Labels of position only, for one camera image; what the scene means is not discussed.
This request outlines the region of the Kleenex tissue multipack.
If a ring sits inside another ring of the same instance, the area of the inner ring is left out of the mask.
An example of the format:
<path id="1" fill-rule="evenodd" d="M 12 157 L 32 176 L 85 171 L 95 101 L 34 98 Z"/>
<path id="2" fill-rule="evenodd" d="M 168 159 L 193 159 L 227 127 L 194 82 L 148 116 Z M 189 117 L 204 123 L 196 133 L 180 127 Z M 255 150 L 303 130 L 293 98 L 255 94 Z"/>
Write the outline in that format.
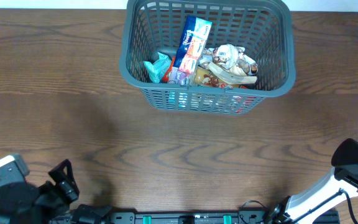
<path id="1" fill-rule="evenodd" d="M 168 79 L 169 84 L 185 86 L 193 82 L 212 25 L 212 22 L 195 16 L 187 17 Z"/>

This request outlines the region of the red orange pasta package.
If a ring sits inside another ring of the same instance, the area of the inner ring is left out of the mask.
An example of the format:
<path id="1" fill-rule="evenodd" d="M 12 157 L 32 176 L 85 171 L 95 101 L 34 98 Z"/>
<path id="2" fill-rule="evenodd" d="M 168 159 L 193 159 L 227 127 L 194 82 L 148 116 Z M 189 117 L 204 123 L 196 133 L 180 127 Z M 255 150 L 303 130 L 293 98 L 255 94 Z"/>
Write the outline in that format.
<path id="1" fill-rule="evenodd" d="M 169 69 L 167 70 L 166 74 L 162 78 L 162 83 L 168 83 L 168 79 L 171 74 L 173 62 L 170 65 Z M 215 87 L 215 88 L 239 88 L 242 85 L 229 85 L 226 82 L 223 82 L 221 79 L 219 79 L 217 76 L 213 75 L 212 72 L 210 72 L 207 69 L 203 69 L 201 67 L 197 67 L 196 73 L 193 79 L 193 82 L 190 84 L 191 86 L 207 86 L 207 87 Z"/>

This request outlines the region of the cream snack bag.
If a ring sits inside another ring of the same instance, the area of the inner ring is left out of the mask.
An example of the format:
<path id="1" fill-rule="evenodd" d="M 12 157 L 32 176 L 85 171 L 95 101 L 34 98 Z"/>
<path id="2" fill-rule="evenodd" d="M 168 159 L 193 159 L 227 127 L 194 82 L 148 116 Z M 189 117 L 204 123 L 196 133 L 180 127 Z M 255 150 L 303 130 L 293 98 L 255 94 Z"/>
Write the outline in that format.
<path id="1" fill-rule="evenodd" d="M 213 48 L 205 48 L 202 51 L 201 57 L 198 61 L 198 66 L 206 69 L 208 64 L 213 61 Z"/>
<path id="2" fill-rule="evenodd" d="M 259 70 L 259 66 L 254 59 L 244 53 L 244 50 L 245 48 L 243 47 L 237 47 L 237 66 L 241 68 L 247 76 L 256 75 Z"/>
<path id="3" fill-rule="evenodd" d="M 256 75 L 247 76 L 237 66 L 238 51 L 232 44 L 224 44 L 213 48 L 213 61 L 207 70 L 229 85 L 251 85 L 257 81 Z"/>

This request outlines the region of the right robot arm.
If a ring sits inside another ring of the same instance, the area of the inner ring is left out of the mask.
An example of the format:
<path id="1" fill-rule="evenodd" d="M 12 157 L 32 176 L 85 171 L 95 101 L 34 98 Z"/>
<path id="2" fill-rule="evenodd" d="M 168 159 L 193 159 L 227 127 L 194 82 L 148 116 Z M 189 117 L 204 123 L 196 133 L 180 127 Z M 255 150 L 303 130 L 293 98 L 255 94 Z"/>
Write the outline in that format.
<path id="1" fill-rule="evenodd" d="M 307 190 L 287 197 L 265 218 L 265 223 L 310 224 L 343 201 L 357 222 L 351 198 L 358 197 L 358 142 L 348 138 L 333 154 L 332 168 Z"/>

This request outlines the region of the white light-blue small packet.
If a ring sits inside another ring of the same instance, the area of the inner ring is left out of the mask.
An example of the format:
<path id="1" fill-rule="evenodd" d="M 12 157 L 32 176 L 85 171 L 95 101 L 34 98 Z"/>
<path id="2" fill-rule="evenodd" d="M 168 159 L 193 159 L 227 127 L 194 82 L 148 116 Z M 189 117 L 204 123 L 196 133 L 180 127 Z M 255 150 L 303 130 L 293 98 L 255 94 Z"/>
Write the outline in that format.
<path id="1" fill-rule="evenodd" d="M 171 65 L 171 59 L 168 55 L 158 53 L 158 60 L 154 63 L 144 61 L 144 66 L 153 83 L 160 83 Z"/>

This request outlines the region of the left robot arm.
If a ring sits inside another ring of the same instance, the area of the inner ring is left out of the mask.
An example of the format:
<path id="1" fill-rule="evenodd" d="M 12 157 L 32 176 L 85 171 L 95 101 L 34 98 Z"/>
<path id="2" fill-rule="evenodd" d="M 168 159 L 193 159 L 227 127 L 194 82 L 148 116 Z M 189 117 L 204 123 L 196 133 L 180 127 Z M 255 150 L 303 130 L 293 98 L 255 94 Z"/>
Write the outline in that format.
<path id="1" fill-rule="evenodd" d="M 80 191 L 66 159 L 48 172 L 52 178 L 37 187 L 26 181 L 27 164 L 19 155 L 0 159 L 0 223 L 108 224 L 111 207 L 80 205 L 70 210 Z"/>

